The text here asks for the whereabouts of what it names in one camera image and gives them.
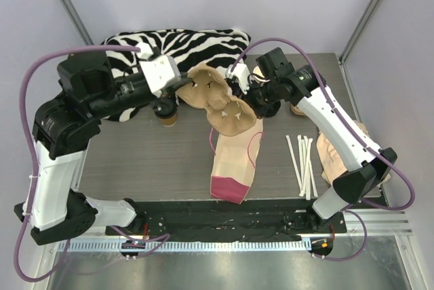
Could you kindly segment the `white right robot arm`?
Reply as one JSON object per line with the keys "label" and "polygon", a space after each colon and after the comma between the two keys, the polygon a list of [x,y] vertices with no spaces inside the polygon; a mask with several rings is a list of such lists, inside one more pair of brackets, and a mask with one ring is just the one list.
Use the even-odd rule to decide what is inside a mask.
{"label": "white right robot arm", "polygon": [[331,217],[354,205],[379,185],[397,160],[392,148],[381,148],[343,110],[312,62],[295,69],[281,48],[256,59],[266,81],[247,92],[256,112],[285,100],[297,106],[316,124],[335,148],[345,166],[330,188],[311,205],[306,223],[313,232],[324,231]]}

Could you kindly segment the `perforated metal rail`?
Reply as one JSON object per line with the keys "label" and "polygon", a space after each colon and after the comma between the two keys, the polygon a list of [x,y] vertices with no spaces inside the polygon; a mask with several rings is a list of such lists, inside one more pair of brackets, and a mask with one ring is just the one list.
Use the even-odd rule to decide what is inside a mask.
{"label": "perforated metal rail", "polygon": [[193,253],[193,252],[254,252],[254,251],[309,251],[311,240],[303,238],[300,241],[278,242],[233,242],[233,243],[201,243],[168,241],[160,245],[149,242],[144,246],[135,247],[127,244],[127,240],[115,237],[107,239],[79,239],[71,241],[69,252],[121,252],[144,253],[156,248],[161,253]]}

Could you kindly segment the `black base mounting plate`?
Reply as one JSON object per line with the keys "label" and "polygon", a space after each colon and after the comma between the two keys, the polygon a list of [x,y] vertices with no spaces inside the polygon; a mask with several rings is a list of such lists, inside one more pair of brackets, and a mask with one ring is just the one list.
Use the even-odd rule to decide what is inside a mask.
{"label": "black base mounting plate", "polygon": [[122,232],[151,238],[168,233],[171,242],[234,243],[298,241],[304,234],[349,231],[342,213],[316,222],[298,199],[226,201],[148,201],[136,203],[138,221]]}

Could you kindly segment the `zebra print pillow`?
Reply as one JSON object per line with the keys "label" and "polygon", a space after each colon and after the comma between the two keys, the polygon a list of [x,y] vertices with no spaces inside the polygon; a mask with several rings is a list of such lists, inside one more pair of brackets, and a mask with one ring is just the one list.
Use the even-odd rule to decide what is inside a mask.
{"label": "zebra print pillow", "polygon": [[[173,28],[122,32],[106,38],[101,45],[156,45],[162,54],[173,57],[182,73],[206,64],[224,75],[251,40],[251,36],[235,28],[197,31]],[[138,56],[134,52],[107,51],[106,55],[114,78],[138,73]],[[104,119],[123,123],[136,116],[145,106],[129,108]]]}

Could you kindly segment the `brown cardboard cup carrier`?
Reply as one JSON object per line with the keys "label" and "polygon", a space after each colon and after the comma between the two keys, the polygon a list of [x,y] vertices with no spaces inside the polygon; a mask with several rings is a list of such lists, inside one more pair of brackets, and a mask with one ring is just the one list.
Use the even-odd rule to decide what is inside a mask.
{"label": "brown cardboard cup carrier", "polygon": [[238,136],[262,127],[250,105],[234,96],[224,77],[211,66],[200,64],[188,72],[191,80],[176,91],[189,106],[204,110],[209,124],[220,134]]}

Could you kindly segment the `beige folded cloth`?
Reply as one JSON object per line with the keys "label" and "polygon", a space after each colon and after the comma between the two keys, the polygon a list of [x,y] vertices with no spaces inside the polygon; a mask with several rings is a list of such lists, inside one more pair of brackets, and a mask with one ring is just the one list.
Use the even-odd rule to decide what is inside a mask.
{"label": "beige folded cloth", "polygon": [[347,171],[344,163],[332,143],[325,137],[322,131],[316,143],[319,159],[323,167],[322,178],[332,185],[333,181]]}

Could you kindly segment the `brown paper coffee cup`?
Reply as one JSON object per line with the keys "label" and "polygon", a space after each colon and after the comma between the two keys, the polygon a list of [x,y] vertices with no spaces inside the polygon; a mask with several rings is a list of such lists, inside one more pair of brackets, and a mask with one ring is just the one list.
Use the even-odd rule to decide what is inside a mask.
{"label": "brown paper coffee cup", "polygon": [[178,114],[175,113],[170,117],[160,117],[159,120],[164,127],[171,127],[176,124],[178,120]]}

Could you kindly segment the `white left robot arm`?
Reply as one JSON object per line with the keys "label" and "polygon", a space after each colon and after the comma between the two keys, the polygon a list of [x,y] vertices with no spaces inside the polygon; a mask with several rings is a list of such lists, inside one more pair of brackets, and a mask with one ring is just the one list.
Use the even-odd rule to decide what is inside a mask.
{"label": "white left robot arm", "polygon": [[98,200],[77,190],[101,121],[155,99],[142,72],[113,76],[108,51],[107,46],[57,51],[61,92],[37,109],[33,124],[20,107],[33,174],[27,199],[14,211],[24,225],[31,225],[38,245],[67,241],[99,227],[136,235],[146,224],[146,213],[129,198]]}

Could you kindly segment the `black cup lid stack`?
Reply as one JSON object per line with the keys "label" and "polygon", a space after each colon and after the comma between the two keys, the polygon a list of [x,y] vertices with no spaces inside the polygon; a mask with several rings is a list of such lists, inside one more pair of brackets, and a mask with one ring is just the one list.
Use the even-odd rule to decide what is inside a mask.
{"label": "black cup lid stack", "polygon": [[270,106],[267,107],[267,109],[265,110],[263,117],[269,118],[269,117],[274,117],[279,109],[281,108],[281,103],[280,102],[276,102]]}

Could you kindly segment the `stack of paper cups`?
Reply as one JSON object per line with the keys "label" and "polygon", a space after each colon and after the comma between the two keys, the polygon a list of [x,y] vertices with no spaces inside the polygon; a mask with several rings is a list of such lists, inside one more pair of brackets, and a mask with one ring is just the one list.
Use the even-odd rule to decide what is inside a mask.
{"label": "stack of paper cups", "polygon": [[257,81],[258,83],[266,83],[266,82],[269,81],[268,79],[266,79],[266,78],[264,77],[264,75],[262,74],[262,71],[260,70],[260,68],[259,68],[258,66],[256,66],[256,67],[253,69],[253,71],[252,71],[252,76],[253,76],[253,79],[254,79],[255,81]]}

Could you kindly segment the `black plastic cup lid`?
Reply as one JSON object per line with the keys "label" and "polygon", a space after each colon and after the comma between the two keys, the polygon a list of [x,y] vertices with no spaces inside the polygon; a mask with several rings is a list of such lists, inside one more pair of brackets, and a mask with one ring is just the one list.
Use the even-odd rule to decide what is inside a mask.
{"label": "black plastic cup lid", "polygon": [[175,100],[163,99],[153,105],[153,111],[159,119],[169,119],[177,113],[177,107]]}

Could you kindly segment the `pink paper gift bag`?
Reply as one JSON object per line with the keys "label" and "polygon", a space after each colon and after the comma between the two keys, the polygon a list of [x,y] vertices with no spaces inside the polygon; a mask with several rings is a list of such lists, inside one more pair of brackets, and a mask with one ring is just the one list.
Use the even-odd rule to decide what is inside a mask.
{"label": "pink paper gift bag", "polygon": [[213,199],[241,204],[254,181],[256,160],[264,133],[263,120],[233,137],[219,135],[210,177]]}

